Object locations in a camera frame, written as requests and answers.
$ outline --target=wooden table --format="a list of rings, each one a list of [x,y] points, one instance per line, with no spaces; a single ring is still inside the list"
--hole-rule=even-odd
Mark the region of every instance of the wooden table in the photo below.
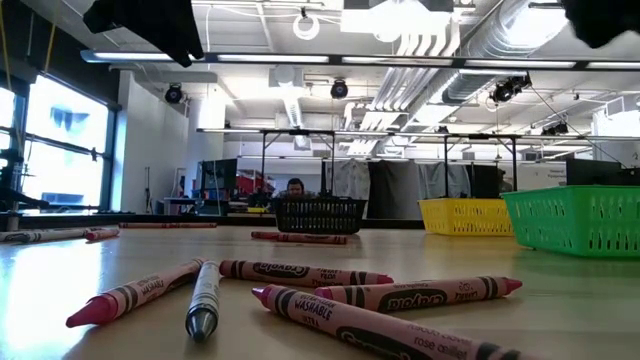
[[[394,316],[550,359],[635,359],[640,262],[594,261],[521,249],[511,238],[447,238],[363,230],[344,247],[274,244],[256,229],[131,230],[119,239],[0,245],[0,359],[373,359],[268,313],[252,282],[221,283],[221,319],[204,346],[184,328],[191,286],[103,327],[67,329],[99,291],[194,256],[387,272],[397,282],[476,275],[521,279],[508,300]]]

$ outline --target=window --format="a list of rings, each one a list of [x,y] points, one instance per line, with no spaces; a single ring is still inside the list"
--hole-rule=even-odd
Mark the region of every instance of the window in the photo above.
[[[25,195],[57,205],[100,205],[102,159],[27,141]]]
[[[0,126],[11,127],[16,96],[9,90],[0,88]]]
[[[104,152],[108,117],[106,106],[53,80],[31,86],[28,133]]]
[[[105,151],[109,109],[39,76],[27,111],[22,192],[54,205],[100,206],[110,161],[100,155],[94,161],[87,150]]]

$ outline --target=person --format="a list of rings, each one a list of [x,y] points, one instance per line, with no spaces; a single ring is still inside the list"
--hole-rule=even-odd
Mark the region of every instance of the person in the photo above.
[[[506,172],[502,169],[498,169],[498,186],[499,186],[499,191],[500,193],[503,192],[512,192],[513,191],[513,185],[511,185],[510,183],[506,182],[504,180],[504,174],[506,174]]]
[[[313,198],[315,194],[304,190],[304,183],[299,178],[292,178],[287,183],[287,189],[276,195],[277,198]]]

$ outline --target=pink crayon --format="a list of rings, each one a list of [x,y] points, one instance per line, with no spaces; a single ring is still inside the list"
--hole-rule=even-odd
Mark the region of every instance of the pink crayon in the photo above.
[[[120,235],[120,230],[118,229],[103,229],[89,231],[84,237],[89,241],[95,241],[116,237],[118,235]]]
[[[393,279],[387,275],[366,271],[321,269],[240,260],[224,260],[220,264],[220,274],[240,280],[304,287],[389,284],[393,282]]]
[[[209,229],[216,223],[120,223],[121,229]]]
[[[205,259],[195,258],[187,263],[151,274],[95,296],[67,319],[67,327],[86,324],[106,324],[165,293],[193,281]]]
[[[329,286],[317,288],[314,293],[325,299],[386,313],[491,300],[509,295],[521,286],[519,280],[483,276],[408,284]]]
[[[308,244],[344,245],[347,243],[347,237],[341,235],[304,235],[254,231],[251,233],[251,237],[254,239],[274,240],[277,242],[298,242]]]
[[[458,337],[388,315],[277,285],[253,289],[262,305],[385,358],[534,360],[517,350]]]

